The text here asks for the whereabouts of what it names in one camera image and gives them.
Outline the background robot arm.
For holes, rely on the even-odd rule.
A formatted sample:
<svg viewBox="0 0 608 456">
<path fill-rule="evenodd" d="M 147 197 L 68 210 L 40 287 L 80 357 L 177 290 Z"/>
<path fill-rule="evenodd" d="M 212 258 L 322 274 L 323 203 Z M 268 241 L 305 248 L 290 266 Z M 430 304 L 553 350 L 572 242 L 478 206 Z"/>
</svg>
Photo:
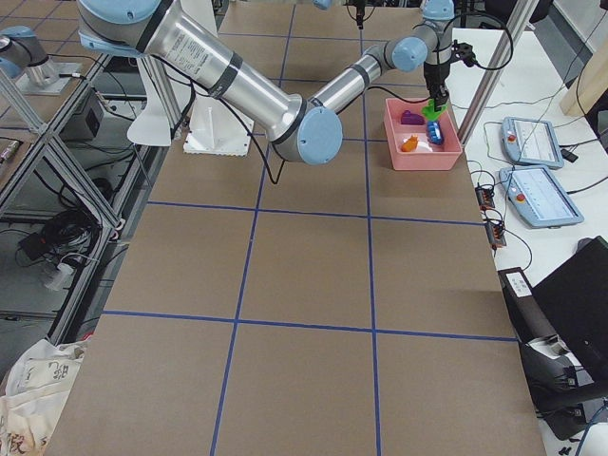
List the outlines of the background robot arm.
<svg viewBox="0 0 608 456">
<path fill-rule="evenodd" d="M 24 94 L 58 96 L 81 66 L 54 61 L 31 28 L 1 30 L 1 69 Z"/>
</svg>

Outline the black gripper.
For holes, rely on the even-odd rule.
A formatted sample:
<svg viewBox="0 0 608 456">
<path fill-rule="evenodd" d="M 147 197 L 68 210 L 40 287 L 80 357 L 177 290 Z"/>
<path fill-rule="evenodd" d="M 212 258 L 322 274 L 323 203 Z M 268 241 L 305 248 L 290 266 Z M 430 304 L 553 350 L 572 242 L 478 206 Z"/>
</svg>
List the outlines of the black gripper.
<svg viewBox="0 0 608 456">
<path fill-rule="evenodd" d="M 366 21 L 367 1 L 354 0 L 353 5 L 355 23 L 359 29 L 363 29 Z M 467 67 L 476 65 L 476 54 L 472 45 L 454 40 L 443 49 L 431 51 L 424 62 L 424 78 L 435 108 L 444 108 L 448 102 L 446 79 L 450 74 L 451 65 L 457 62 L 463 62 Z"/>
</svg>

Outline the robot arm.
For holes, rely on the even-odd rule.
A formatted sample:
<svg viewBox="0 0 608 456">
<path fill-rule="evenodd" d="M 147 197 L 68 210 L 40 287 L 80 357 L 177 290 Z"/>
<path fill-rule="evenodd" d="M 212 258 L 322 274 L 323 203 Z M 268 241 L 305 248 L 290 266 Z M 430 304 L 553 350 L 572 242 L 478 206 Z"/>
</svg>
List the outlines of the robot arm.
<svg viewBox="0 0 608 456">
<path fill-rule="evenodd" d="M 349 17 L 355 22 L 359 30 L 364 29 L 364 24 L 368 19 L 368 16 L 366 15 L 366 0 L 313 0 L 313 5 L 320 10 L 328 10 L 331 6 L 337 4 L 346 7 Z"/>
<path fill-rule="evenodd" d="M 80 1 L 81 43 L 103 53 L 150 55 L 180 71 L 215 99 L 259 123 L 275 152 L 288 162 L 329 162 L 343 141 L 338 113 L 392 69 L 422 67 L 430 108 L 448 100 L 454 5 L 428 1 L 410 35 L 369 47 L 309 99 L 287 94 L 183 9 L 179 1 Z"/>
</svg>

